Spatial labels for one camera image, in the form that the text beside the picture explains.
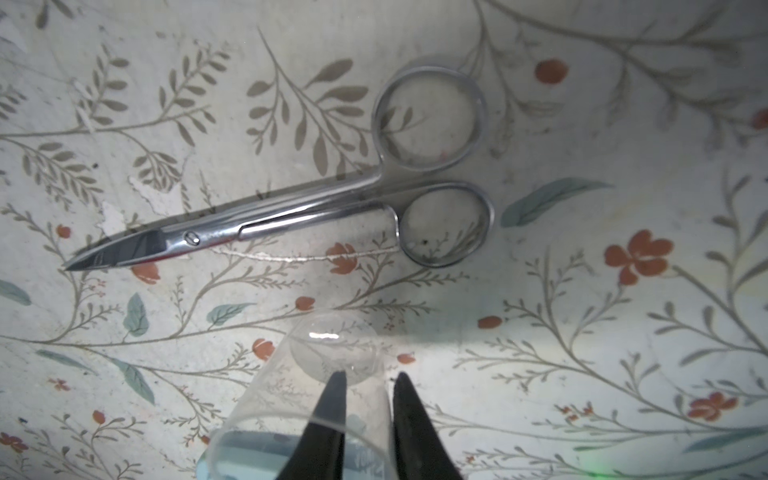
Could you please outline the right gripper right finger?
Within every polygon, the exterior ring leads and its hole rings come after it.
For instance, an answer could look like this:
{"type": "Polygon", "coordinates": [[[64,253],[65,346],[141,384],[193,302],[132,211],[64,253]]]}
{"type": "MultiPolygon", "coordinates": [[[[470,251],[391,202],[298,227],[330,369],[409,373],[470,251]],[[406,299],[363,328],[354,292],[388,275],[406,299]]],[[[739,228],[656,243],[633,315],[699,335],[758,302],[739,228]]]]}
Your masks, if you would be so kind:
{"type": "Polygon", "coordinates": [[[462,480],[405,372],[394,384],[393,428],[399,479],[462,480]]]}

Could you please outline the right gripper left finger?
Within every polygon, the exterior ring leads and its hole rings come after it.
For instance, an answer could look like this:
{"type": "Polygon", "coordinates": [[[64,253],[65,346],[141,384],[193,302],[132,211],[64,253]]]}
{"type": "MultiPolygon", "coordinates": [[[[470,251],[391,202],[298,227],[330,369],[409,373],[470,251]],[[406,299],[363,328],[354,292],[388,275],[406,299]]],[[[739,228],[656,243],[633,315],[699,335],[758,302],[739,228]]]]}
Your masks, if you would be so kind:
{"type": "Polygon", "coordinates": [[[279,480],[343,478],[347,417],[347,375],[334,372],[324,387],[279,480]]]}

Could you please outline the metal scissors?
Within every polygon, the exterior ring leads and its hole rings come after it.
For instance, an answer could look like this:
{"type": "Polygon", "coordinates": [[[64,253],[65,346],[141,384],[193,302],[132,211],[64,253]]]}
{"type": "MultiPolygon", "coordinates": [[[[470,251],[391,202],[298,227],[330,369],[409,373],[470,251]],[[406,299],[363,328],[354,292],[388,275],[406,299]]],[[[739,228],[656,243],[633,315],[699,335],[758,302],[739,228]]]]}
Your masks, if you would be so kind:
{"type": "Polygon", "coordinates": [[[372,143],[378,156],[375,166],[345,180],[310,182],[268,199],[103,241],[66,261],[63,267],[75,272],[132,267],[378,208],[392,216],[398,246],[413,262],[427,268],[452,266],[483,245],[495,220],[494,207],[485,192],[471,183],[452,180],[445,175],[446,170],[477,150],[487,123],[485,96],[477,82],[468,75],[438,65],[404,68],[385,84],[373,109],[372,143]],[[455,152],[423,161],[411,160],[387,144],[382,123],[385,110],[397,89],[414,80],[429,77],[449,83],[467,99],[472,128],[468,139],[455,152]],[[479,220],[469,230],[467,239],[459,241],[447,254],[421,253],[404,237],[406,217],[418,201],[430,194],[450,190],[465,194],[475,202],[479,208],[479,220]]]}

